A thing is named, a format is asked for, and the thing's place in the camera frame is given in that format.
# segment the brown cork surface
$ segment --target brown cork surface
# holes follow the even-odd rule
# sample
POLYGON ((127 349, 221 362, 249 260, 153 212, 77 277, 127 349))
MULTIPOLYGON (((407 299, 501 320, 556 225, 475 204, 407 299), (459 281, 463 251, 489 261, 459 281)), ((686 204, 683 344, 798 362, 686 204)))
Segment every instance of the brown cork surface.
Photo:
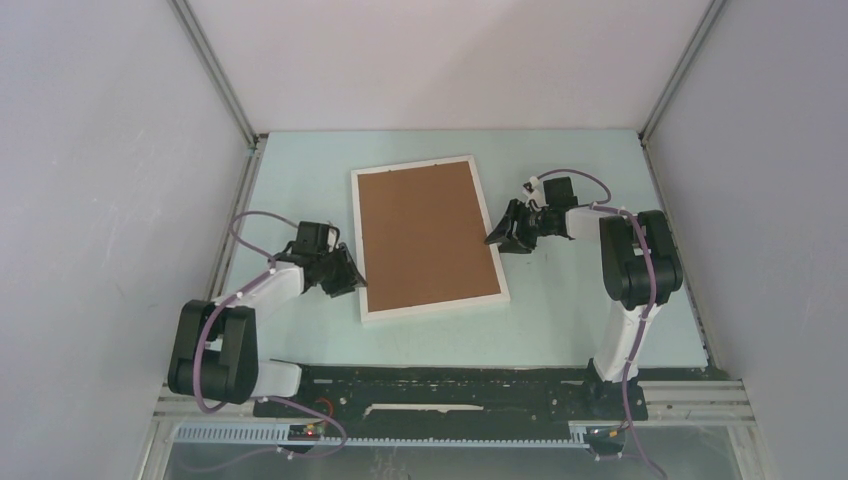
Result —
POLYGON ((358 181, 369 312, 501 293, 469 162, 358 181))

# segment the cork board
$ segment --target cork board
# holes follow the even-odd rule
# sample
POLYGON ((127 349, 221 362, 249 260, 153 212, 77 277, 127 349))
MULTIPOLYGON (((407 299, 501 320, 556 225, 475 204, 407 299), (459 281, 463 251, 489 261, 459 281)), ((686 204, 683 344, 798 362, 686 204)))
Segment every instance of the cork board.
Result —
POLYGON ((474 157, 352 172, 362 321, 508 302, 474 157))

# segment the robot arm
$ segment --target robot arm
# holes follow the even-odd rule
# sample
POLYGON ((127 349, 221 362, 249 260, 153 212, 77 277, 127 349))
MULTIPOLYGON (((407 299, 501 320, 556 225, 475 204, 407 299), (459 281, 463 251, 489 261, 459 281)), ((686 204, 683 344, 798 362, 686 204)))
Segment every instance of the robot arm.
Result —
MULTIPOLYGON (((300 367, 275 360, 260 361, 257 320, 262 321, 287 301, 320 285, 330 297, 364 286, 350 251, 338 243, 339 230, 326 224, 301 222, 297 236, 269 263, 267 275, 215 319, 201 359, 203 397, 244 403, 252 397, 291 397, 300 384, 300 367), (210 342, 220 339, 220 349, 210 342)), ((168 387, 192 395, 193 364, 204 324, 224 297, 192 300, 180 313, 168 370, 168 387)))
MULTIPOLYGON (((534 177, 524 184, 526 200, 510 201, 506 214, 486 237, 486 243, 498 244, 502 253, 525 254, 531 253, 538 238, 543 236, 600 243, 604 287, 612 305, 603 340, 592 364, 601 382, 619 383, 636 341, 639 323, 643 321, 641 315, 649 303, 651 282, 644 255, 651 257, 657 283, 656 306, 644 319, 645 331, 660 306, 668 302, 671 293, 679 290, 683 283, 668 222, 665 215, 656 210, 637 215, 649 250, 644 252, 636 241, 633 226, 624 217, 578 205, 569 177, 547 180, 543 190, 538 188, 539 183, 534 177)), ((634 361, 625 380, 637 374, 634 361)))

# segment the white frame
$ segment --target white frame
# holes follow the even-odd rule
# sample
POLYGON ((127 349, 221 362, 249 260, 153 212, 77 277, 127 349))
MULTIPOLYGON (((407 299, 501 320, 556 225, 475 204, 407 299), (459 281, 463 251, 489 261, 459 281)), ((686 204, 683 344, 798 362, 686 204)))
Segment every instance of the white frame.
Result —
MULTIPOLYGON (((391 172, 394 170, 407 170, 411 168, 432 167, 435 165, 445 165, 448 163, 468 162, 468 168, 471 170, 471 179, 474 182, 474 190, 477 194, 477 202, 480 205, 480 215, 483 217, 483 226, 487 232, 492 230, 492 222, 489 219, 489 209, 486 208, 486 199, 483 197, 483 189, 480 186, 480 177, 477 175, 477 163, 474 161, 474 155, 462 155, 459 157, 438 158, 434 160, 424 160, 420 162, 401 163, 397 165, 387 165, 382 167, 364 168, 353 170, 350 172, 351 186, 353 189, 353 223, 354 235, 356 237, 356 265, 359 267, 365 279, 368 279, 368 267, 365 263, 365 245, 362 240, 362 213, 359 205, 359 176, 372 173, 391 172)), ((495 265, 495 274, 498 277, 498 286, 500 293, 494 295, 485 295, 482 297, 465 298, 462 300, 451 300, 448 302, 428 303, 414 307, 395 308, 392 310, 383 310, 379 312, 368 311, 368 292, 366 288, 359 289, 359 310, 360 319, 363 324, 371 323, 378 320, 386 320, 392 318, 406 317, 416 314, 427 314, 444 312, 458 308, 485 306, 507 303, 510 300, 509 288, 506 284, 506 276, 503 272, 503 264, 498 253, 498 248, 495 245, 489 246, 489 251, 492 254, 492 262, 495 265)))

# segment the gray wall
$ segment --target gray wall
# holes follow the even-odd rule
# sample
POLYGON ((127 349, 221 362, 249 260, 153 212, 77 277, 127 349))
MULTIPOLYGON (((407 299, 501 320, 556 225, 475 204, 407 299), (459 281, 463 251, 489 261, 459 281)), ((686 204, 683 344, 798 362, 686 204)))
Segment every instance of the gray wall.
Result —
POLYGON ((731 1, 652 152, 783 478, 844 478, 848 2, 731 1))
POLYGON ((0 3, 0 478, 130 478, 245 155, 164 0, 0 3))

